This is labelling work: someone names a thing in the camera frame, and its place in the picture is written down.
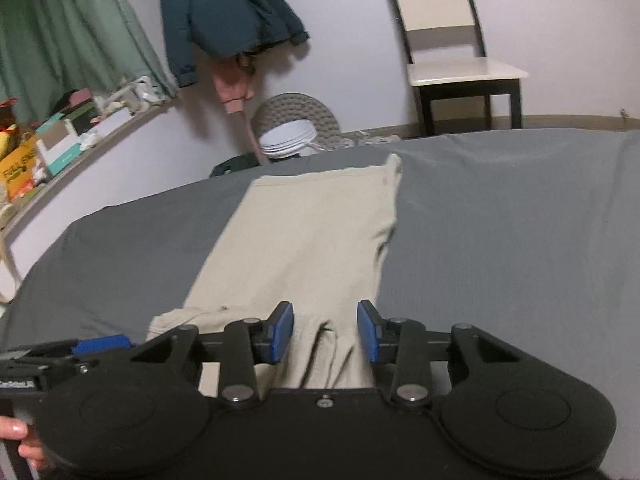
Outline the person's left hand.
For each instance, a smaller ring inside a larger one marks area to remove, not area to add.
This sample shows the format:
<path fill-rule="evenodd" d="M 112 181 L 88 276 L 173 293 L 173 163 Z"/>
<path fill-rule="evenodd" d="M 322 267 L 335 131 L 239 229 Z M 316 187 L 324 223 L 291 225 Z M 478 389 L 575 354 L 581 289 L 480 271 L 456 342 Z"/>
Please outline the person's left hand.
<path fill-rule="evenodd" d="M 18 455 L 27 460 L 29 465 L 35 469 L 45 470 L 49 467 L 49 462 L 44 455 L 35 429 L 27 425 L 26 422 L 8 416 L 0 416 L 0 439 L 17 442 Z"/>

